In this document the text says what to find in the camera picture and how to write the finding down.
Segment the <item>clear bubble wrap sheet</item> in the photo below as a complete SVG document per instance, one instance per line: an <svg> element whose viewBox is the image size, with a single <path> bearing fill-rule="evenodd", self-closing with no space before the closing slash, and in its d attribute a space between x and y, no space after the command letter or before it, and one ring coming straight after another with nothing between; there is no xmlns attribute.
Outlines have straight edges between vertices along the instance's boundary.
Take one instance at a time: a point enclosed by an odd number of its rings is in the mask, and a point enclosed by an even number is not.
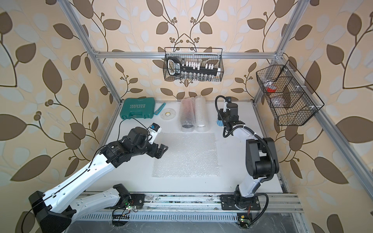
<svg viewBox="0 0 373 233"><path fill-rule="evenodd" d="M156 140L168 146L153 165L155 178L219 177L216 138L213 133L160 133Z"/></svg>

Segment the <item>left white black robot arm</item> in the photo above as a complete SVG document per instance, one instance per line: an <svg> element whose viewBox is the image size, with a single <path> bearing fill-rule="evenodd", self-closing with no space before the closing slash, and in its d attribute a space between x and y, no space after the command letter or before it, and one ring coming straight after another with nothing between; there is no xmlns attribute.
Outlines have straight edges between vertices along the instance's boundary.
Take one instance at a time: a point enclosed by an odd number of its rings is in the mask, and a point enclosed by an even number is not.
<svg viewBox="0 0 373 233"><path fill-rule="evenodd" d="M43 233L62 233L82 216L112 207L126 209L134 204L130 192L123 184L86 198L79 196L97 180L130 161L134 156L146 154L160 159L168 147L155 144L161 127L153 123L149 128L133 128L122 139L101 147L91 162L56 187L36 191L29 197L33 214Z"/></svg>

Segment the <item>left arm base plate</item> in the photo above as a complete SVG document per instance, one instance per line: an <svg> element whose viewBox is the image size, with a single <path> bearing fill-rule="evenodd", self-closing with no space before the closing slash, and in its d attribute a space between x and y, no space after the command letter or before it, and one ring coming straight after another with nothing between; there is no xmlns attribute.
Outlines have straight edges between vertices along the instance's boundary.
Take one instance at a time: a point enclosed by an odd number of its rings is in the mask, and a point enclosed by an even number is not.
<svg viewBox="0 0 373 233"><path fill-rule="evenodd" d="M110 209L124 209L125 207L133 207L142 209L145 202L145 194L129 194L125 197L120 197L119 201Z"/></svg>

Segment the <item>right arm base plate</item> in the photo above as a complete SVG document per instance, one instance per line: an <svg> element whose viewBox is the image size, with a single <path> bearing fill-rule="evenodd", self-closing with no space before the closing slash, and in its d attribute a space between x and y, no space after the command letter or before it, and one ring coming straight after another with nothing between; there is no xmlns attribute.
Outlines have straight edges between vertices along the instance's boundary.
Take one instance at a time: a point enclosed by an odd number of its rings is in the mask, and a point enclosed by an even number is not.
<svg viewBox="0 0 373 233"><path fill-rule="evenodd" d="M261 210L258 197L243 198L235 196L234 194L220 195L220 202L222 210Z"/></svg>

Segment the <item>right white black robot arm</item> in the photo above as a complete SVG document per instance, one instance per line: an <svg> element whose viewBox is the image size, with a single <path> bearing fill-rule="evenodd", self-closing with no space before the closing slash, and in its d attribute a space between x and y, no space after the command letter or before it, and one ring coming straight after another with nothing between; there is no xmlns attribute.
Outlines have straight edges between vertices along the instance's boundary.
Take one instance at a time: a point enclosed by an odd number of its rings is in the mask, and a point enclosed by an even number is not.
<svg viewBox="0 0 373 233"><path fill-rule="evenodd" d="M233 194L234 207L246 210L256 202L257 190L279 172L275 141L263 138L239 120L238 105L225 99L223 108L217 108L222 122L223 137L237 137L245 142L245 166L248 175L237 185Z"/></svg>

